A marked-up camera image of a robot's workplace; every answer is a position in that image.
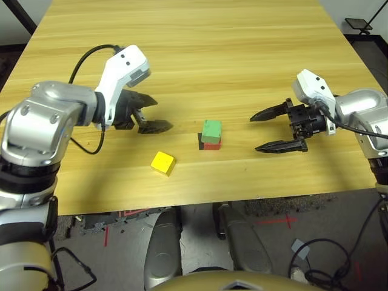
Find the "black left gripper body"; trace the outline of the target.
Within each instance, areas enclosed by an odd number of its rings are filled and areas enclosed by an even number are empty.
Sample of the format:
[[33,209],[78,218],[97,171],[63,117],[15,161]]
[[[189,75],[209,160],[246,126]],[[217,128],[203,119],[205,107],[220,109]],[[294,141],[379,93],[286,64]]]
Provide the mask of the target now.
[[140,109],[142,97],[139,92],[122,90],[115,107],[115,116],[111,123],[117,130],[131,130],[135,126],[142,124]]

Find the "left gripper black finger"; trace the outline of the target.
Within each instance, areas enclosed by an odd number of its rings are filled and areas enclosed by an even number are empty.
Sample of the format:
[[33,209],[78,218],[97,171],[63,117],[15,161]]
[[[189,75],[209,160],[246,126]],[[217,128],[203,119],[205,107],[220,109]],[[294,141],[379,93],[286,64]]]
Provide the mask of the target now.
[[150,107],[158,104],[150,95],[135,91],[129,91],[129,99],[130,105],[134,108]]
[[139,134],[159,134],[173,127],[167,120],[150,121],[146,119],[141,110],[135,110],[135,120],[138,124]]

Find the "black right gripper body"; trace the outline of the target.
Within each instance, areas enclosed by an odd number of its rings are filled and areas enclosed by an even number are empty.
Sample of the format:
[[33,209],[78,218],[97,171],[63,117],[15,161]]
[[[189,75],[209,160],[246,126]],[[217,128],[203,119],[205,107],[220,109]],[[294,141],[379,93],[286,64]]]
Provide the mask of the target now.
[[309,106],[293,105],[292,100],[287,98],[286,113],[295,139],[311,138],[316,133],[326,131],[325,116]]

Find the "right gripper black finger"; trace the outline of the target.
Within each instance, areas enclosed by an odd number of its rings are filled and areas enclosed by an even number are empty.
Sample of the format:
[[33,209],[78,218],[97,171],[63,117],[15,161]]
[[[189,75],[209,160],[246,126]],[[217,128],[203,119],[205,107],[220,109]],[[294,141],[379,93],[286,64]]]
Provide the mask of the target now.
[[287,152],[307,152],[305,139],[293,139],[290,141],[271,141],[255,147],[255,150],[263,153],[287,153]]
[[267,121],[270,119],[275,119],[277,116],[286,114],[287,104],[284,102],[282,104],[266,108],[250,118],[250,122],[261,122]]

